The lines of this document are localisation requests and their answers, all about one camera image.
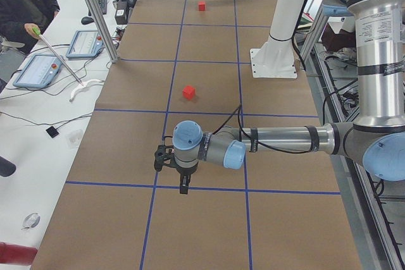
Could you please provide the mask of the red cube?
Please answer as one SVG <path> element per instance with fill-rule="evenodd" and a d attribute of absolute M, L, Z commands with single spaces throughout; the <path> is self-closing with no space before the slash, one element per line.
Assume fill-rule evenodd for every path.
<path fill-rule="evenodd" d="M 182 95 L 187 100 L 192 100 L 196 94 L 196 89 L 193 86 L 187 85 L 182 90 Z"/>
<path fill-rule="evenodd" d="M 206 11 L 206 2 L 205 1 L 199 1 L 198 2 L 198 10 L 199 11 Z"/>

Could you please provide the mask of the brown paper table mat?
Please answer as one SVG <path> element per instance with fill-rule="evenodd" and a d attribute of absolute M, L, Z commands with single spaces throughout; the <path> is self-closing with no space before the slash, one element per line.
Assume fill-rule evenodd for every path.
<path fill-rule="evenodd" d="M 206 11 L 198 2 L 206 2 Z M 360 269 L 328 155 L 201 162 L 189 192 L 154 152 L 183 120 L 316 126 L 308 78 L 254 78 L 277 0 L 138 0 L 34 269 Z M 185 86 L 196 89 L 192 100 Z"/>

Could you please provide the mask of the white curved plastic piece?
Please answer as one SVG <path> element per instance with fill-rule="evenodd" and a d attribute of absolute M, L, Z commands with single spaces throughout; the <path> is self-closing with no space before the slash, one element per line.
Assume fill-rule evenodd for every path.
<path fill-rule="evenodd" d="M 75 96 L 81 91 L 86 89 L 87 87 L 90 87 L 92 84 L 99 84 L 99 83 L 104 83 L 104 80 L 100 79 L 90 79 L 87 81 L 83 81 L 82 83 L 79 83 L 71 92 L 70 94 L 70 99 L 69 102 L 73 102 L 75 99 Z"/>

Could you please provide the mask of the small black square device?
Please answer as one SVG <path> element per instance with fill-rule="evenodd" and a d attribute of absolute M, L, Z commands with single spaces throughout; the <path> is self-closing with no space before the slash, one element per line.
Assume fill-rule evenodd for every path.
<path fill-rule="evenodd" d="M 59 135 L 59 131 L 53 126 L 48 127 L 46 129 L 46 132 L 51 138 L 55 138 L 56 136 Z"/>

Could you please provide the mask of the clear tape roll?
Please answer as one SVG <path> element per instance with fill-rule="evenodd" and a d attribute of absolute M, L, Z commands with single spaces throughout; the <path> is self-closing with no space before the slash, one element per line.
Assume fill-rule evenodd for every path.
<path fill-rule="evenodd" d="M 22 230 L 35 228 L 41 220 L 41 216 L 37 212 L 33 212 L 25 217 L 22 222 Z"/>

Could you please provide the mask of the far teach pendant tablet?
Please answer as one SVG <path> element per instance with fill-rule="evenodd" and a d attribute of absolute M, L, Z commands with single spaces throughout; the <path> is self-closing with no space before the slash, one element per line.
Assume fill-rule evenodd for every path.
<path fill-rule="evenodd" d="M 97 30 L 77 30 L 66 52 L 68 59 L 90 59 L 103 48 L 101 35 Z"/>

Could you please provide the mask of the teach pendant tablet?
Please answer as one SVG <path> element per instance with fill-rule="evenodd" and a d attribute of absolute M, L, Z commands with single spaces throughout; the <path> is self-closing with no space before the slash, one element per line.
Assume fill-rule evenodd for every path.
<path fill-rule="evenodd" d="M 24 66 L 13 85 L 15 87 L 43 89 L 53 81 L 61 66 L 62 62 L 56 56 L 36 54 Z"/>
<path fill-rule="evenodd" d="M 90 59 L 103 48 L 101 35 L 97 30 L 77 30 L 66 52 L 68 59 Z"/>

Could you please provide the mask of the black power adapter box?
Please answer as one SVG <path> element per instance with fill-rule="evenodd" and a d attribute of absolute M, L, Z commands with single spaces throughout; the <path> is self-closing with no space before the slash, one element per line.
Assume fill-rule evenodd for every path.
<path fill-rule="evenodd" d="M 117 25 L 126 25 L 128 22 L 128 4 L 126 1 L 115 3 L 115 21 Z"/>

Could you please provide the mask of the near teach pendant tablet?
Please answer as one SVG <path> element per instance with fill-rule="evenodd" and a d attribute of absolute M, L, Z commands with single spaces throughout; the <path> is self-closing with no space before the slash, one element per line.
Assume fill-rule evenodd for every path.
<path fill-rule="evenodd" d="M 53 81 L 61 66 L 62 62 L 56 56 L 36 54 L 24 66 L 13 85 L 15 87 L 43 89 Z"/>

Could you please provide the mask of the black computer mouse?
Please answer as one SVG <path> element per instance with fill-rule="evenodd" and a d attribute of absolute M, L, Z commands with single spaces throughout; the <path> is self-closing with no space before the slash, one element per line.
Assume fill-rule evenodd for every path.
<path fill-rule="evenodd" d="M 83 25 L 88 25 L 93 22 L 94 22 L 94 19 L 90 16 L 85 16 L 81 19 L 81 24 L 83 24 Z"/>

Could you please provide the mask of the red cylinder object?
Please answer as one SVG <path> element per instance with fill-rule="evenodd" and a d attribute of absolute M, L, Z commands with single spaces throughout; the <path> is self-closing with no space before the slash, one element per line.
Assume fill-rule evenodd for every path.
<path fill-rule="evenodd" d="M 1 264 L 29 266 L 33 263 L 37 252 L 35 247 L 1 242 Z"/>

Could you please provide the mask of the person in black jacket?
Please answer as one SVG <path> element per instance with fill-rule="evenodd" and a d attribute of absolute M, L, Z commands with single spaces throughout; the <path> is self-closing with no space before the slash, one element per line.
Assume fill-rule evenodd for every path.
<path fill-rule="evenodd" d="M 44 32 L 59 11 L 57 0 L 1 0 L 1 36 L 28 54 L 39 40 L 33 29 Z"/>

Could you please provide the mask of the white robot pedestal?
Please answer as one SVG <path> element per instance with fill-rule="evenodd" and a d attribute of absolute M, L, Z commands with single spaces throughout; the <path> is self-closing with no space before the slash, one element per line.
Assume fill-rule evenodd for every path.
<path fill-rule="evenodd" d="M 306 0 L 277 0 L 268 40 L 259 49 L 251 49 L 254 78 L 297 78 L 294 66 L 294 32 Z"/>

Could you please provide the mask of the aluminium frame post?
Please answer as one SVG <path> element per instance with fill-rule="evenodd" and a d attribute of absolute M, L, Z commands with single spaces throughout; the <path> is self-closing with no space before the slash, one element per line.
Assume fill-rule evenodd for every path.
<path fill-rule="evenodd" d="M 109 55 L 111 62 L 112 63 L 117 62 L 118 53 L 116 51 L 113 40 L 110 36 L 108 26 L 107 26 L 106 22 L 104 21 L 104 17 L 101 12 L 101 9 L 99 7 L 98 1 L 97 0 L 85 0 L 85 3 L 91 12 L 91 15 L 94 19 L 94 22 L 96 24 L 96 27 L 97 27 L 99 33 L 101 34 L 101 38 L 103 40 L 105 49 L 107 50 L 107 53 Z"/>

